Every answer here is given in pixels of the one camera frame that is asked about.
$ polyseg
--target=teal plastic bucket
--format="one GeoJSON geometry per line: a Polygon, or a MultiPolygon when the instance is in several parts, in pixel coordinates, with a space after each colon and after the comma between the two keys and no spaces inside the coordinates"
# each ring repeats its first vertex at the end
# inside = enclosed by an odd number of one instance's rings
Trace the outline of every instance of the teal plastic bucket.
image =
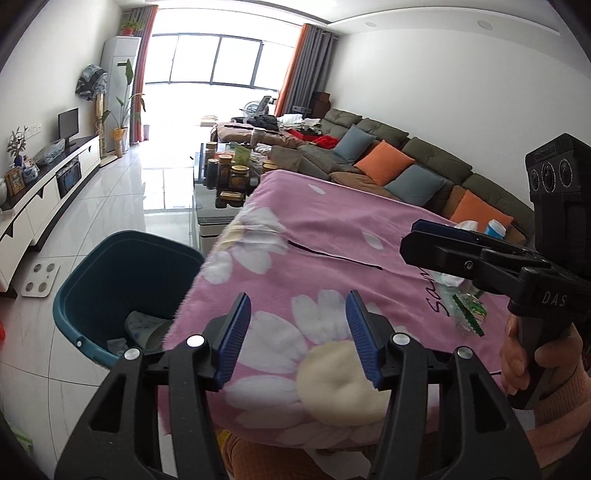
{"type": "Polygon", "coordinates": [[[53,303],[60,332],[80,352],[103,367],[118,357],[107,341],[126,338],[134,310],[173,319],[191,288],[203,256],[187,245],[149,233],[123,231],[100,243],[72,272],[53,303]]]}

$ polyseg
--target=wooden lid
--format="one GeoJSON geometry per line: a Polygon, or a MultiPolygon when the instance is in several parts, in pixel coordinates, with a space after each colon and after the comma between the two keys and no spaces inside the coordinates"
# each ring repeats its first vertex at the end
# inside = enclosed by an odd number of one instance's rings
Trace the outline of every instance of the wooden lid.
{"type": "Polygon", "coordinates": [[[246,165],[232,165],[232,171],[235,173],[245,174],[250,170],[246,165]]]}
{"type": "Polygon", "coordinates": [[[220,155],[218,157],[221,165],[229,165],[234,157],[228,154],[220,155]]]}

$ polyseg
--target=white cabinet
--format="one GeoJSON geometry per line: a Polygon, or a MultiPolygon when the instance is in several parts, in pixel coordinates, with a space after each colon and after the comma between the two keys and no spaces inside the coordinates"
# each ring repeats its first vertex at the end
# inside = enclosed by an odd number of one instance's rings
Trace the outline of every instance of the white cabinet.
{"type": "Polygon", "coordinates": [[[78,155],[80,172],[82,172],[83,177],[89,170],[100,163],[99,145],[99,138],[97,137],[78,155]]]}
{"type": "Polygon", "coordinates": [[[20,214],[0,239],[0,271],[4,278],[12,278],[32,238],[33,229],[29,217],[20,214]]]}
{"type": "Polygon", "coordinates": [[[60,191],[57,188],[57,180],[53,177],[35,194],[33,199],[25,207],[25,213],[31,222],[33,235],[39,231],[45,219],[47,219],[58,203],[60,203],[60,191]]]}

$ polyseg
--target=throw pillow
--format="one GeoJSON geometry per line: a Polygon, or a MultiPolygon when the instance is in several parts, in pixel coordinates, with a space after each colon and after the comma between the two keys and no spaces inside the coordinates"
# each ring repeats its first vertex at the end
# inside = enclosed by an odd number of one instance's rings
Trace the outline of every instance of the throw pillow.
{"type": "Polygon", "coordinates": [[[383,187],[410,167],[414,160],[385,141],[375,147],[355,166],[379,186],[383,187]]]}
{"type": "Polygon", "coordinates": [[[418,165],[410,165],[384,188],[403,202],[422,207],[444,183],[443,177],[436,173],[418,165]]]}
{"type": "Polygon", "coordinates": [[[356,126],[352,126],[333,149],[333,152],[346,160],[350,165],[353,165],[374,140],[375,137],[373,135],[365,133],[356,126]]]}
{"type": "Polygon", "coordinates": [[[457,206],[460,205],[465,193],[465,188],[455,185],[454,188],[452,188],[452,192],[450,193],[449,198],[447,199],[447,202],[440,215],[443,218],[447,218],[449,220],[456,211],[457,206]]]}
{"type": "Polygon", "coordinates": [[[465,220],[475,220],[478,222],[478,231],[480,233],[486,230],[488,222],[497,220],[502,226],[508,228],[513,221],[513,217],[505,215],[488,203],[480,200],[470,190],[467,190],[460,205],[457,206],[456,211],[450,218],[452,222],[460,223],[465,220]]]}

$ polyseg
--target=glossy floor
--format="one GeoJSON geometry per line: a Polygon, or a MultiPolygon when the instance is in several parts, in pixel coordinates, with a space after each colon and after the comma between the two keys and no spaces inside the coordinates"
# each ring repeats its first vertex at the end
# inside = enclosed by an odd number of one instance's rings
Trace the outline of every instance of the glossy floor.
{"type": "MultiPolygon", "coordinates": [[[[84,357],[55,327],[57,290],[103,239],[133,229],[194,247],[191,234],[193,169],[190,155],[208,140],[209,128],[186,132],[173,149],[168,141],[132,147],[102,168],[66,210],[41,252],[27,253],[13,286],[20,291],[37,258],[59,265],[44,299],[0,299],[6,340],[0,349],[0,399],[7,420],[34,444],[34,457],[53,477],[69,434],[107,370],[84,357]]],[[[170,437],[162,437],[163,464],[174,472],[170,437]]]]}

